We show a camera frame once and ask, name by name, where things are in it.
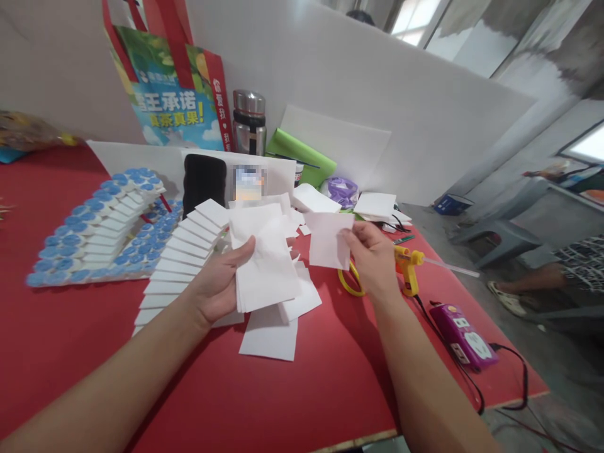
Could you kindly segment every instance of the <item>purple power strip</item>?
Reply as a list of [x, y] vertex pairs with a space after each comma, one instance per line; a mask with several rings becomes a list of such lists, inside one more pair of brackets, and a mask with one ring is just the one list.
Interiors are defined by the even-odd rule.
[[499, 362], [495, 351], [472, 327], [458, 306], [437, 305], [430, 309], [430, 315], [462, 365], [480, 371]]

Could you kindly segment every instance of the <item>patterned clothing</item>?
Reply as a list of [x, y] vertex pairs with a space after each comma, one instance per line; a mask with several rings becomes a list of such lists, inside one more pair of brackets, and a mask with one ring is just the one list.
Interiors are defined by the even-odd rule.
[[592, 236], [554, 252], [570, 284], [604, 294], [604, 235]]

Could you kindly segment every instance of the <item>red table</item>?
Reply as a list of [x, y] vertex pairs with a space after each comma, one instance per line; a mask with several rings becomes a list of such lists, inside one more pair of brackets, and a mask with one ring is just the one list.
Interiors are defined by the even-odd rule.
[[[0, 437], [94, 370], [132, 334], [147, 281], [50, 289], [24, 284], [43, 239], [106, 179], [84, 148], [40, 152], [0, 167], [0, 204], [15, 205], [0, 221]], [[439, 259], [414, 234], [405, 245]], [[298, 239], [303, 257], [309, 242], [310, 237]], [[395, 435], [394, 393], [369, 302], [346, 293], [334, 269], [311, 267], [310, 274], [323, 304], [299, 320], [295, 361], [239, 355], [245, 325], [212, 331], [141, 427], [135, 451], [304, 452]], [[417, 275], [425, 303], [457, 304], [485, 340], [512, 346], [453, 273], [424, 264]], [[445, 347], [413, 301], [408, 303], [478, 406]], [[522, 395], [520, 361], [503, 351], [500, 356], [499, 364], [474, 376], [489, 407]], [[547, 392], [532, 369], [529, 376], [531, 396]]]

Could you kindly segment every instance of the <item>stainless steel thermos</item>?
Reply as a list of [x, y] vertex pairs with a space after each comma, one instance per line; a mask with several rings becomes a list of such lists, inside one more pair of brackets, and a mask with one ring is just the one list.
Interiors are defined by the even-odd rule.
[[266, 117], [264, 97], [249, 90], [233, 91], [233, 133], [235, 151], [264, 155]]

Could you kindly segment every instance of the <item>forearm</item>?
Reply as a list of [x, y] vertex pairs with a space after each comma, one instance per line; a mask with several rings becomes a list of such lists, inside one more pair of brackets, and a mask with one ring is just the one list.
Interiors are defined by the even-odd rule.
[[399, 293], [373, 298], [401, 429], [412, 451], [498, 452], [499, 447]]
[[210, 326], [177, 299], [0, 444], [1, 452], [121, 452]]

